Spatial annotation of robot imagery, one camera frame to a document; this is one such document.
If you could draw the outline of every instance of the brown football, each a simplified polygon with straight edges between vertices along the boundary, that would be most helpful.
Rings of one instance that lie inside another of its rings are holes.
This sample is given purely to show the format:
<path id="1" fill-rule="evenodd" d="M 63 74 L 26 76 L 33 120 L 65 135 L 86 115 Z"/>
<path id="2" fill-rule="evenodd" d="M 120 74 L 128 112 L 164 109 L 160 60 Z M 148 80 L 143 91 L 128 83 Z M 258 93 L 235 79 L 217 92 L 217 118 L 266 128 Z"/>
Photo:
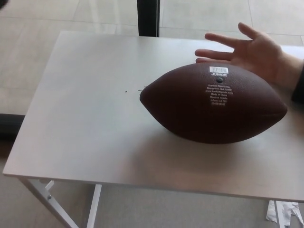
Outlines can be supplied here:
<path id="1" fill-rule="evenodd" d="M 249 139 L 287 112 L 266 81 L 237 66 L 219 63 L 172 70 L 145 87 L 140 101 L 169 131 L 201 143 Z"/>

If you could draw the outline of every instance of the floor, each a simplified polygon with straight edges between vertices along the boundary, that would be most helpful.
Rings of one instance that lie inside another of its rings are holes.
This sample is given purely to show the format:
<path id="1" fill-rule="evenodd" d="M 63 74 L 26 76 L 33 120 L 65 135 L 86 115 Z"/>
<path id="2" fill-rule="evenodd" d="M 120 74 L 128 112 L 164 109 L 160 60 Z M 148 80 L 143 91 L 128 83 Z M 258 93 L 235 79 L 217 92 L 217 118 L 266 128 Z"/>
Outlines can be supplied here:
<path id="1" fill-rule="evenodd" d="M 244 38 L 237 30 L 242 21 L 282 45 L 302 46 L 303 11 L 302 0 L 161 0 L 160 34 Z M 0 113 L 26 113 L 61 30 L 136 36 L 136 0 L 10 0 L 0 12 Z M 0 149 L 9 152 L 10 145 Z M 4 164 L 0 158 L 0 170 Z M 56 182 L 52 194 L 81 224 L 88 191 L 88 185 Z M 13 178 L 0 176 L 0 202 L 0 227 L 62 227 Z M 103 187 L 95 227 L 274 228 L 265 221 L 266 209 L 259 199 Z M 293 218 L 291 228 L 297 227 Z"/>

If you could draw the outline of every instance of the barcode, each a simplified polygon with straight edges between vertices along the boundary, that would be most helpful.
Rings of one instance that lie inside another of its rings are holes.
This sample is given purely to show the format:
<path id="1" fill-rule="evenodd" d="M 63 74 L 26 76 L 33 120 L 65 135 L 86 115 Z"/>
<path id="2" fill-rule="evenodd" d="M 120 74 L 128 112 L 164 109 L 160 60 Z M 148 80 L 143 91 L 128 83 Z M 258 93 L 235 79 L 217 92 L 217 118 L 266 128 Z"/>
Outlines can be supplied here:
<path id="1" fill-rule="evenodd" d="M 210 66 L 209 69 L 210 73 L 223 73 L 228 74 L 228 68 L 227 67 L 218 67 L 218 66 Z"/>

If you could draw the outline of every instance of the sleeve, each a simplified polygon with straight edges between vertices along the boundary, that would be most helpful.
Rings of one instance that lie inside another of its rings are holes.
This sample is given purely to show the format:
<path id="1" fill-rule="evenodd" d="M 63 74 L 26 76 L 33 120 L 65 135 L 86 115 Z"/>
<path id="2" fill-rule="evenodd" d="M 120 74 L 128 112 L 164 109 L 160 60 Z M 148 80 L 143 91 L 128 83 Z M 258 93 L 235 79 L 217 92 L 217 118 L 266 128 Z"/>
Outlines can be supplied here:
<path id="1" fill-rule="evenodd" d="M 304 67 L 302 69 L 300 79 L 291 96 L 291 100 L 300 104 L 304 104 Z"/>

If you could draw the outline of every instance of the hand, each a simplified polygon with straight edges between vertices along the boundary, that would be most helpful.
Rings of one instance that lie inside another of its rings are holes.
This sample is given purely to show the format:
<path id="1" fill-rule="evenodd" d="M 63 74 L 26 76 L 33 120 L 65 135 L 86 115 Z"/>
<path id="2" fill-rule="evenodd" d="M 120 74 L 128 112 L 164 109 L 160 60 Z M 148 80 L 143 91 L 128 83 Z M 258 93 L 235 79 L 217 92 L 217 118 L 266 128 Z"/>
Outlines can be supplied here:
<path id="1" fill-rule="evenodd" d="M 255 73 L 269 83 L 294 89 L 303 68 L 303 61 L 284 53 L 267 34 L 243 23 L 239 23 L 238 28 L 252 40 L 207 33 L 206 39 L 232 47 L 234 51 L 229 53 L 198 49 L 195 51 L 195 55 L 199 57 L 196 62 L 232 64 Z"/>

